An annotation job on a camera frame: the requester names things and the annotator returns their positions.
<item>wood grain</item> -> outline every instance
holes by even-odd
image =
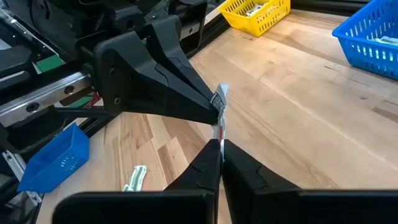
[[[396,189],[398,85],[348,64],[331,36],[345,19],[292,11],[259,38],[227,30],[191,63],[212,90],[230,84],[227,138],[276,173],[312,189]],[[75,192],[121,190],[136,165],[148,166],[143,190],[162,190],[212,134],[123,113],[91,138],[90,160],[45,195],[38,223]],[[230,223],[222,186],[219,201],[219,222]]]

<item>wooden table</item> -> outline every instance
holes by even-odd
[[[212,90],[230,84],[227,137],[293,183],[313,189],[398,188],[397,82],[351,67],[332,30],[346,18],[292,11],[260,38],[229,29],[191,59]],[[213,131],[123,113],[90,140],[90,160],[51,194],[38,223],[76,192],[121,190],[146,165],[162,190]],[[230,223],[221,188],[219,223]]]

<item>screw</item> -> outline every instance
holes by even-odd
[[[73,91],[75,90],[74,86],[67,86],[64,90],[63,93],[66,95],[71,95]]]
[[[120,98],[119,97],[115,97],[115,99],[113,100],[113,103],[118,105],[120,103]]]
[[[109,70],[109,75],[113,77],[113,76],[115,76],[115,74],[116,74],[116,71],[114,70],[114,68],[111,68]]]
[[[28,111],[30,113],[35,112],[35,111],[37,111],[39,106],[40,105],[38,103],[31,103],[31,104],[27,105],[26,111]]]

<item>blue basket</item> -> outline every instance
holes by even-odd
[[[30,158],[18,191],[51,192],[88,160],[89,139],[73,123]]]
[[[372,41],[398,38],[398,1],[373,0],[333,31],[350,64],[398,80],[398,47]]]

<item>yellow plastic basket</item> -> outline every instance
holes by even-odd
[[[262,7],[247,16],[256,4]],[[290,12],[290,0],[226,0],[219,10],[231,27],[259,37]]]

